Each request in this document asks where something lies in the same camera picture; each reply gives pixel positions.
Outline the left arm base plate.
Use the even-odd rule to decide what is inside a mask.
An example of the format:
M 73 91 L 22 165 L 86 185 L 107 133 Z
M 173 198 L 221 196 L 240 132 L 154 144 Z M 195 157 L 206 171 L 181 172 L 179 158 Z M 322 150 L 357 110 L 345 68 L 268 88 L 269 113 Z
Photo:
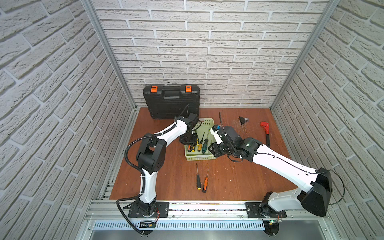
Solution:
M 152 214 L 142 210 L 139 205 L 134 202 L 130 206 L 129 218 L 155 218 L 160 214 L 160 218 L 167 218 L 169 213 L 169 202 L 155 202 L 154 212 Z

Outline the green black screwdriver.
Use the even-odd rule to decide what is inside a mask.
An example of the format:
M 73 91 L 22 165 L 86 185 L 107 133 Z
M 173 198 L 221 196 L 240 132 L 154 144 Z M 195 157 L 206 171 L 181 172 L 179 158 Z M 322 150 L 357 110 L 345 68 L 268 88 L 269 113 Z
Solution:
M 209 143 L 209 140 L 208 140 L 208 139 L 205 139 L 205 140 L 204 140 L 203 147 L 202 147 L 202 154 L 205 154 L 205 153 L 207 152 L 207 149 L 208 149 L 208 143 Z

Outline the black yellow-tip screwdriver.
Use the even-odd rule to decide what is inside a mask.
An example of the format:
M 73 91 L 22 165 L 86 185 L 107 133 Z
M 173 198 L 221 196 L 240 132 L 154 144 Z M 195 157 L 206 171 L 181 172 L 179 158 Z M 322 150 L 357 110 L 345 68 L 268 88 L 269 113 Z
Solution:
M 200 178 L 200 174 L 199 174 L 199 167 L 198 167 L 198 164 L 196 164 L 196 170 L 197 170 L 197 189 L 198 190 L 201 190 L 202 188 L 202 183 L 201 183 L 201 178 Z

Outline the aluminium front rail frame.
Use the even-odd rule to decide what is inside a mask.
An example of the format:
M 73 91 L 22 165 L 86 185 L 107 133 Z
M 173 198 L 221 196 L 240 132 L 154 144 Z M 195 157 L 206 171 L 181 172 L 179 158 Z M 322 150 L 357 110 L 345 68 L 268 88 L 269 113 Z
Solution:
M 286 218 L 248 218 L 244 201 L 166 201 L 169 202 L 167 218 L 159 218 L 156 226 L 147 226 L 145 221 L 155 218 L 129 218 L 140 230 L 152 230 L 150 237 L 160 231 L 268 231 L 273 236 L 288 237 L 284 230 L 289 223 L 296 223 L 295 233 L 304 233 L 306 224 L 314 224 L 319 233 L 307 234 L 307 239 L 320 237 L 325 240 L 339 240 L 336 226 L 330 216 L 316 217 L 305 210 L 286 210 Z M 122 202 L 124 213 L 129 215 L 128 205 Z M 95 231 L 132 231 L 114 201 L 93 200 L 87 210 L 77 240 L 89 240 Z

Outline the black plastic tool case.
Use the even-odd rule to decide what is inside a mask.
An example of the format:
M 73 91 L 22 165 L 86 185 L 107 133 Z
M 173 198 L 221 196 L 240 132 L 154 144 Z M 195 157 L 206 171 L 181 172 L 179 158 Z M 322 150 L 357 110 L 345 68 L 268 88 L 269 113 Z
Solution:
M 197 85 L 152 85 L 143 89 L 143 96 L 153 119 L 188 117 L 200 112 L 200 87 Z

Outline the orange handled long screwdriver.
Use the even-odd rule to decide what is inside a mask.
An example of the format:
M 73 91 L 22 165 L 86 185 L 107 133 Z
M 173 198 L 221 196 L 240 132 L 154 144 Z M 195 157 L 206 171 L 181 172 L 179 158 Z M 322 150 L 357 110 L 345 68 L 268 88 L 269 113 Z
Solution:
M 207 188 L 208 188 L 208 179 L 209 179 L 209 169 L 207 170 L 207 174 L 206 174 L 206 177 L 205 177 L 205 180 L 204 180 L 204 184 L 202 186 L 202 192 L 203 193 L 206 193 L 207 192 Z

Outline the light green plastic bin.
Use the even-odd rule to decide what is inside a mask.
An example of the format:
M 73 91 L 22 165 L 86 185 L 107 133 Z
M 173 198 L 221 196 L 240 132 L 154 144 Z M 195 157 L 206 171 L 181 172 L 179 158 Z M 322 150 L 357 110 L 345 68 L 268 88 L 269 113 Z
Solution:
M 210 129 L 215 125 L 214 120 L 212 118 L 202 118 L 198 120 L 197 125 L 193 129 L 194 137 L 196 138 L 196 135 L 198 135 L 199 140 L 201 140 L 201 137 L 204 135 L 204 140 L 208 139 L 208 147 L 211 145 L 212 141 L 214 141 L 214 137 L 210 133 Z M 196 151 L 195 152 L 188 152 L 188 145 L 184 147 L 185 149 L 185 157 L 187 161 L 203 161 L 203 160 L 214 160 L 216 157 L 207 149 L 207 152 L 205 154 L 202 154 L 201 152 L 198 152 L 198 146 L 196 142 Z

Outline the yellow handled screwdriver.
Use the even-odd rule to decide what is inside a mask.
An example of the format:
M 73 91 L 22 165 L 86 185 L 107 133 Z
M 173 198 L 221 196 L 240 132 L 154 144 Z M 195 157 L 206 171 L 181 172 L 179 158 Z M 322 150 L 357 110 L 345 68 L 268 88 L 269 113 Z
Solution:
M 198 152 L 201 152 L 201 151 L 202 151 L 204 135 L 205 135 L 205 134 L 203 134 L 203 136 L 201 137 L 201 140 L 200 140 L 200 143 L 199 143 L 199 146 L 198 146 Z

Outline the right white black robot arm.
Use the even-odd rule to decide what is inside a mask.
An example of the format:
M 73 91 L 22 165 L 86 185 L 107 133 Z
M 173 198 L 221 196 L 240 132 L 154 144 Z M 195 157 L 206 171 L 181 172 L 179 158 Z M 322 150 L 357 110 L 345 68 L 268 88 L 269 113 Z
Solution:
M 333 193 L 331 172 L 325 168 L 313 169 L 301 165 L 270 149 L 262 142 L 242 137 L 229 126 L 215 125 L 210 130 L 214 142 L 209 151 L 216 157 L 226 155 L 240 163 L 247 160 L 263 166 L 296 185 L 285 192 L 268 192 L 259 205 L 260 215 L 275 218 L 285 210 L 306 210 L 325 217 Z

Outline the red pipe wrench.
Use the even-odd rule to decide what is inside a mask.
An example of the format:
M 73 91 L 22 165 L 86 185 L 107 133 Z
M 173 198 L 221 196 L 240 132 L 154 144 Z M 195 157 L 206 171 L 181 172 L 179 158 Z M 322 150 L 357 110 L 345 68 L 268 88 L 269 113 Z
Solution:
M 260 122 L 260 126 L 264 128 L 265 130 L 265 133 L 266 133 L 266 145 L 268 147 L 271 146 L 271 142 L 270 142 L 270 129 L 269 129 L 269 123 L 267 122 Z

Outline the small black metal part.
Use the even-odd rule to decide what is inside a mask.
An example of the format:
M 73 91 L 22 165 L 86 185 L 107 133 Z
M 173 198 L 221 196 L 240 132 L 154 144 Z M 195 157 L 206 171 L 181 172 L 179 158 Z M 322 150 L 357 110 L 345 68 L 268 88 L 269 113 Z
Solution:
M 249 122 L 249 119 L 239 116 L 239 121 L 241 125 L 244 125 L 245 123 Z

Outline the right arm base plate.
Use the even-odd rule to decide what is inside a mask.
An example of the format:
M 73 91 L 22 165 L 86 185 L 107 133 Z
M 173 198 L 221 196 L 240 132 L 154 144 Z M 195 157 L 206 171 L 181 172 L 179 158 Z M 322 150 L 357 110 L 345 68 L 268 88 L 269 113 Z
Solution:
M 248 218 L 286 218 L 286 211 L 277 212 L 268 204 L 262 202 L 246 202 L 245 203 Z

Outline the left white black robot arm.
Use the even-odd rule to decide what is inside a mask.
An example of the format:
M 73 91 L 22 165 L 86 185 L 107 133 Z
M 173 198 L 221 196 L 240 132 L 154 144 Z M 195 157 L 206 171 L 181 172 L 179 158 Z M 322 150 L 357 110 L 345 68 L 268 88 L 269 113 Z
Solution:
M 199 120 L 199 117 L 193 113 L 188 117 L 184 117 L 183 113 L 187 112 L 188 109 L 189 105 L 186 105 L 182 113 L 174 118 L 172 125 L 155 134 L 146 134 L 134 140 L 125 149 L 124 158 L 126 163 L 141 174 L 141 189 L 136 196 L 116 200 L 116 205 L 127 223 L 141 236 L 147 236 L 153 231 L 148 229 L 140 230 L 137 228 L 124 213 L 120 202 L 132 200 L 133 202 L 130 203 L 128 207 L 137 210 L 140 215 L 145 217 L 151 217 L 153 214 L 156 214 L 155 220 L 145 221 L 145 225 L 149 227 L 157 225 L 161 214 L 159 210 L 155 208 L 157 199 L 156 182 L 158 171 L 165 162 L 167 146 L 176 138 L 191 133 Z M 141 145 L 136 156 L 138 165 L 135 165 L 129 160 L 128 152 L 130 148 L 138 142 L 141 142 Z

